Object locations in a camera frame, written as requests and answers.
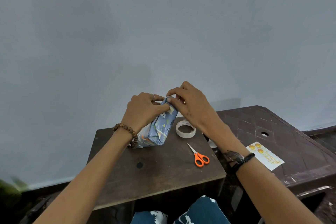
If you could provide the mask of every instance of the scissors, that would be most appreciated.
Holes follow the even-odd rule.
[[[190,149],[192,150],[192,152],[195,154],[195,164],[196,164],[196,166],[202,167],[202,166],[204,166],[204,164],[209,164],[210,163],[210,160],[207,156],[199,154],[197,151],[194,150],[194,148],[192,148],[190,146],[190,144],[188,144],[188,145],[189,145]]]

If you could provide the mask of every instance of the person's left hand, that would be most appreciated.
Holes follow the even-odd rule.
[[[140,93],[133,96],[128,102],[126,112],[121,123],[131,127],[136,133],[151,123],[156,116],[169,110],[169,105],[160,105],[155,101],[163,101],[165,98],[156,94]]]

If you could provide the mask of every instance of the person's right arm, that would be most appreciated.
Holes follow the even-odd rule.
[[[171,89],[167,96],[180,113],[220,148],[246,157],[250,152],[222,122],[204,94],[188,82]],[[255,157],[236,173],[266,223],[321,223],[321,221]]]

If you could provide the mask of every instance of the forearm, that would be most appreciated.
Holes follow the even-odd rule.
[[[222,152],[235,151],[246,157],[250,152],[223,122],[214,122],[209,138]],[[243,164],[237,177],[266,223],[321,223],[281,181],[256,158]]]
[[[120,128],[34,224],[84,224],[132,135]]]

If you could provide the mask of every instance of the white tape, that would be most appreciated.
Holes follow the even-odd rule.
[[[180,126],[190,126],[190,127],[193,128],[193,131],[191,131],[190,133],[181,132],[181,131],[179,131]],[[176,133],[178,134],[178,136],[180,136],[182,138],[190,138],[190,137],[193,137],[195,135],[196,128],[193,125],[191,125],[189,121],[182,120],[182,121],[180,121],[176,124]]]

